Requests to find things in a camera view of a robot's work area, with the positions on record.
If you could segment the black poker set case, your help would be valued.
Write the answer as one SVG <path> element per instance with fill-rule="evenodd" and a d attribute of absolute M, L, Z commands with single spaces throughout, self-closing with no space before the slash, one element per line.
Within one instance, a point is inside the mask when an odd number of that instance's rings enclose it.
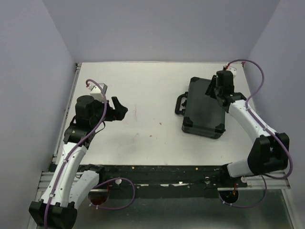
<path fill-rule="evenodd" d="M 218 139 L 225 132 L 225 110 L 205 94 L 210 82 L 192 77 L 188 91 L 177 97 L 175 114 L 183 116 L 183 132 Z"/>

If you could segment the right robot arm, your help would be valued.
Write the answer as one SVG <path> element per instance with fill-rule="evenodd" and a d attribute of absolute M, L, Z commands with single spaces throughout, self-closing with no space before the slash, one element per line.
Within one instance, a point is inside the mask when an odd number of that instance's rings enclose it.
<path fill-rule="evenodd" d="M 237 177 L 257 176 L 284 170 L 288 167 L 289 137 L 270 128 L 251 108 L 246 97 L 234 90 L 231 71 L 217 71 L 205 93 L 217 100 L 250 137 L 253 146 L 248 157 L 224 166 L 220 183 L 230 187 Z"/>

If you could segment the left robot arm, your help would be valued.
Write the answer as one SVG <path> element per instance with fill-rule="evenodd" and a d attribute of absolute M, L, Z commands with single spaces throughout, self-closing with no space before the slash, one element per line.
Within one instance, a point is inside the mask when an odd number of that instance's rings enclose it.
<path fill-rule="evenodd" d="M 101 102 L 91 95 L 77 98 L 75 116 L 64 133 L 64 145 L 53 177 L 40 200 L 33 201 L 29 213 L 40 227 L 46 229 L 73 228 L 78 208 L 91 188 L 105 185 L 105 169 L 89 165 L 84 175 L 75 181 L 79 165 L 87 153 L 98 126 L 106 122 L 121 121 L 128 108 L 117 97 Z"/>

